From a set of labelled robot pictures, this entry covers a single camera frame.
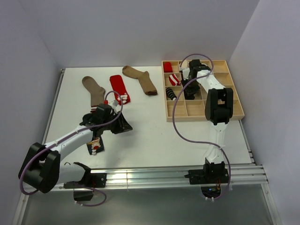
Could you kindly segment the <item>navy patterned sock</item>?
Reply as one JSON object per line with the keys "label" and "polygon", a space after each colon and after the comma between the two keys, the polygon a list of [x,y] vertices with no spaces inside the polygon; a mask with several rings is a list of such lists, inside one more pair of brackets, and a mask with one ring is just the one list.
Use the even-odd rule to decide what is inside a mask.
{"label": "navy patterned sock", "polygon": [[94,138],[86,144],[90,155],[97,155],[105,150],[102,137]]}

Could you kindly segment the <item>aluminium front rail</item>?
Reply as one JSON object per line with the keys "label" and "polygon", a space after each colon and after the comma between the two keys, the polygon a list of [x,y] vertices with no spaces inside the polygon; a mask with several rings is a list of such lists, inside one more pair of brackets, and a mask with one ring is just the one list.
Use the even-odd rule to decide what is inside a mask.
{"label": "aluminium front rail", "polygon": [[[189,187],[184,175],[199,167],[149,167],[133,169],[91,169],[92,173],[107,173],[106,185],[99,189],[142,189]],[[232,166],[230,188],[233,185],[267,184],[264,168],[259,165]],[[53,189],[63,188],[63,183]]]}

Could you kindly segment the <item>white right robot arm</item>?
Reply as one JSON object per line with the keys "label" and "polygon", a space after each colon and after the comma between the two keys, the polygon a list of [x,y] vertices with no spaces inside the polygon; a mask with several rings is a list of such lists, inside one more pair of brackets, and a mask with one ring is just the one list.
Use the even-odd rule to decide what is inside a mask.
{"label": "white right robot arm", "polygon": [[230,175],[225,168],[228,158],[224,154],[223,145],[225,130],[233,116],[233,90],[222,85],[215,77],[212,68],[200,60],[183,61],[180,65],[181,81],[185,95],[194,95],[193,88],[202,87],[206,93],[204,114],[210,124],[209,153],[203,166],[203,178],[212,183],[218,179],[228,182]]}

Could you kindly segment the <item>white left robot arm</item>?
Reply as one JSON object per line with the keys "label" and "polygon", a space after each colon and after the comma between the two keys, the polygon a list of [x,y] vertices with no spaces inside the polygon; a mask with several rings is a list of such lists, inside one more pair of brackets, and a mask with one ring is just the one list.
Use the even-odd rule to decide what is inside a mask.
{"label": "white left robot arm", "polygon": [[79,162],[61,166],[61,161],[79,147],[101,138],[104,131],[120,134],[133,128],[126,121],[121,111],[108,104],[100,104],[95,112],[83,116],[80,125],[58,140],[30,146],[18,174],[20,190],[26,183],[36,191],[48,193],[57,184],[74,183],[87,187],[92,183],[91,169]]}

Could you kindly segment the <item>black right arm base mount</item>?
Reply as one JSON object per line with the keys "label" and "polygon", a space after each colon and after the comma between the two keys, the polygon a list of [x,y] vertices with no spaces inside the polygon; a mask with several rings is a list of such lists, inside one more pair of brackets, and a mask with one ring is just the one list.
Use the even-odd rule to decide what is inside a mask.
{"label": "black right arm base mount", "polygon": [[203,169],[188,170],[184,177],[190,185],[200,185],[205,200],[213,202],[230,190],[231,168],[226,169],[224,161],[216,164],[205,160]]}

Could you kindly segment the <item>rolled red white striped sock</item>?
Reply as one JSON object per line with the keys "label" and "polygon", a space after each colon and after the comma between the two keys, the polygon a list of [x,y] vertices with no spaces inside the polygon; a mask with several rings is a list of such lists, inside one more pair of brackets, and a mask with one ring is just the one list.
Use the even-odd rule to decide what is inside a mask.
{"label": "rolled red white striped sock", "polygon": [[178,79],[178,77],[176,76],[176,74],[169,75],[169,81],[172,86],[181,86],[181,82]]}

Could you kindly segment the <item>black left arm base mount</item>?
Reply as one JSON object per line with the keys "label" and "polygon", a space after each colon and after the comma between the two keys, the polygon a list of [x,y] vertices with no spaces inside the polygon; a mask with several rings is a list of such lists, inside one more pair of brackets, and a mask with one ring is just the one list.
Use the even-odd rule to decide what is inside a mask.
{"label": "black left arm base mount", "polygon": [[[96,172],[92,173],[91,169],[79,162],[74,162],[73,165],[77,165],[84,170],[84,175],[80,181],[68,181],[63,184],[66,189],[85,188],[89,191],[73,191],[73,199],[75,203],[85,207],[96,207],[104,204],[107,200],[107,195],[99,188],[104,188],[106,185],[107,173]],[[84,202],[90,201],[96,193],[101,193],[104,199],[97,204],[86,204]]]}

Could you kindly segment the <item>red sock with white print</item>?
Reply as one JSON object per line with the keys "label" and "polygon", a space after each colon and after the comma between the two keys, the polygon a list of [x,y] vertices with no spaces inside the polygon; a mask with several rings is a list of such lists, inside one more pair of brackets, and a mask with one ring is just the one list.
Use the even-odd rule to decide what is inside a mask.
{"label": "red sock with white print", "polygon": [[122,104],[128,104],[130,102],[130,96],[126,90],[125,84],[123,82],[123,79],[121,75],[113,75],[110,77],[110,83],[112,86],[112,89],[117,92],[118,94],[114,94],[115,100],[118,101],[119,105]]}

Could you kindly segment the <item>wooden compartment tray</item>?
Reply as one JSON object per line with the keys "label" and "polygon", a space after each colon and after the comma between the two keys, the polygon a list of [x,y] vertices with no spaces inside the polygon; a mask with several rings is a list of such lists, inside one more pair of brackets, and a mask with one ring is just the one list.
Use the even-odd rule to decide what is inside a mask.
{"label": "wooden compartment tray", "polygon": [[[171,62],[172,73],[165,73],[163,69],[164,62]],[[232,88],[233,90],[233,115],[232,120],[241,120],[245,114],[240,103],[232,76],[230,74],[228,65],[225,60],[213,60],[213,73],[216,79],[225,87]],[[194,100],[186,100],[184,94],[179,94],[183,86],[172,86],[169,81],[169,75],[176,74],[178,79],[181,81],[180,73],[180,60],[163,60],[162,61],[162,75],[164,89],[167,87],[173,89],[177,96],[177,104],[175,108],[174,119],[175,121],[206,121],[205,118],[205,106],[207,100],[207,92],[200,86],[200,90],[195,94]]]}

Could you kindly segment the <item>rolled cream sock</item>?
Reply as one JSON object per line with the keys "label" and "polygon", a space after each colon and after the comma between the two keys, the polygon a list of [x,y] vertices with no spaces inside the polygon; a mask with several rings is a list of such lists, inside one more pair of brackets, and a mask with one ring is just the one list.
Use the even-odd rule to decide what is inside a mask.
{"label": "rolled cream sock", "polygon": [[182,70],[184,70],[184,69],[186,69],[186,68],[188,68],[188,67],[189,67],[189,65],[188,65],[188,61],[187,61],[187,60],[183,60],[183,61],[180,63],[180,66],[179,66],[180,71],[182,71]]}

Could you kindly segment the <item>tan brown sock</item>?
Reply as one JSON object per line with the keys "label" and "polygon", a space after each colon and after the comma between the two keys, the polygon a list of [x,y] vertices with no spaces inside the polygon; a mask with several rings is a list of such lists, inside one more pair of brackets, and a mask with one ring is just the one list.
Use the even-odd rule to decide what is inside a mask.
{"label": "tan brown sock", "polygon": [[156,87],[150,79],[148,71],[142,72],[133,67],[124,66],[122,73],[126,77],[137,79],[145,95],[155,96],[158,94]]}

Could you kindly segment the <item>brown sock with striped cuff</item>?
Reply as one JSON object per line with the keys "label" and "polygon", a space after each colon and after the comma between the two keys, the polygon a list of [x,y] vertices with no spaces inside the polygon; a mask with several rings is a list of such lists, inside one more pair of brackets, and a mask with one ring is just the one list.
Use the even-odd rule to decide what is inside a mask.
{"label": "brown sock with striped cuff", "polygon": [[85,76],[82,79],[82,84],[90,93],[90,112],[94,113],[97,106],[104,103],[105,89],[99,86],[98,83],[90,76]]}

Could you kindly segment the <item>long black sock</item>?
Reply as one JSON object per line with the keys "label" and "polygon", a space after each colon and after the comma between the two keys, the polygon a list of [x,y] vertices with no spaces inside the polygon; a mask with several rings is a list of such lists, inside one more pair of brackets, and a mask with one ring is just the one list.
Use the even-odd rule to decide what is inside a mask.
{"label": "long black sock", "polygon": [[194,100],[194,98],[195,98],[194,92],[185,89],[184,90],[184,97],[185,97],[186,100]]}

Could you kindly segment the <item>black white striped sock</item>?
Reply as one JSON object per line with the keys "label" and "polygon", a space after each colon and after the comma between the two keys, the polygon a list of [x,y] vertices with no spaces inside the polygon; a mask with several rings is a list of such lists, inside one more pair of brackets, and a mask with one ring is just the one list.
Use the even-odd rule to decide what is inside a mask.
{"label": "black white striped sock", "polygon": [[166,97],[167,97],[167,99],[172,100],[172,101],[174,101],[174,100],[177,99],[177,96],[176,96],[176,94],[174,93],[173,89],[167,87],[167,88],[165,89],[165,92],[166,92]]}

